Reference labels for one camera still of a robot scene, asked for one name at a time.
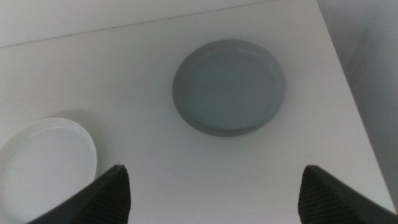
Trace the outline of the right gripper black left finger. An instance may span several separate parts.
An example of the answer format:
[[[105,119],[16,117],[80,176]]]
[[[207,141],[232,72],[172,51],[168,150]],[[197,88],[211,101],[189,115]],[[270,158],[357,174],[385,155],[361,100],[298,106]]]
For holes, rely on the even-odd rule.
[[[124,165],[115,165],[83,190],[30,223],[127,223],[130,210],[129,174]]]

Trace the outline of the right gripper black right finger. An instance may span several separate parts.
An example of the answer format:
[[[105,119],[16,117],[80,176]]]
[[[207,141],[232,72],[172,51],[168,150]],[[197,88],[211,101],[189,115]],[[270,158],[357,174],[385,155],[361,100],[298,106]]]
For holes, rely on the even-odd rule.
[[[305,167],[298,196],[302,223],[397,224],[397,215],[315,165]]]

